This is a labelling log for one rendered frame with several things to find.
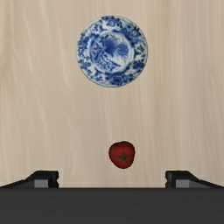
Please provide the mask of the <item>blue and white plate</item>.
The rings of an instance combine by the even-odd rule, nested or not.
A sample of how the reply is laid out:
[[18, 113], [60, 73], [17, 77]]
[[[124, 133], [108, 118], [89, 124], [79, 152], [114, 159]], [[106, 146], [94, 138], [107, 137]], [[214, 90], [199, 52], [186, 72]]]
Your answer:
[[77, 62], [96, 85], [119, 88], [130, 84], [144, 70], [148, 44], [141, 29], [120, 16], [103, 16], [80, 34]]

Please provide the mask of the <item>red tomato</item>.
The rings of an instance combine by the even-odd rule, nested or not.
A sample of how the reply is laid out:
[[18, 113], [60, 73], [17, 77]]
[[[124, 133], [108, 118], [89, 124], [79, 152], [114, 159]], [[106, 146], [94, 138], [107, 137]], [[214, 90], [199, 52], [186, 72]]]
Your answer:
[[136, 151], [133, 144], [126, 141], [113, 143], [108, 150], [110, 161], [120, 169], [131, 167], [135, 154]]

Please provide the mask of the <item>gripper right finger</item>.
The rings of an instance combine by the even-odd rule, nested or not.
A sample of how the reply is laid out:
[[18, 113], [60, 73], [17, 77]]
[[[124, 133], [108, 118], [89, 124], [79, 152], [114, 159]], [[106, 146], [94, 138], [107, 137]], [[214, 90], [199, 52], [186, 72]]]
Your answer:
[[165, 179], [166, 188], [221, 188], [221, 185], [196, 178], [189, 171], [166, 171]]

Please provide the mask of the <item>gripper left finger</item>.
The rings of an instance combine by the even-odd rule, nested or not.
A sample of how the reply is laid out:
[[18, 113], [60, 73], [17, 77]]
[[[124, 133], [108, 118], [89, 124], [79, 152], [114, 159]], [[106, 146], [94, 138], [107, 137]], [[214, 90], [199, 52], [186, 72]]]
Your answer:
[[58, 179], [58, 171], [35, 171], [28, 178], [3, 185], [3, 188], [58, 188]]

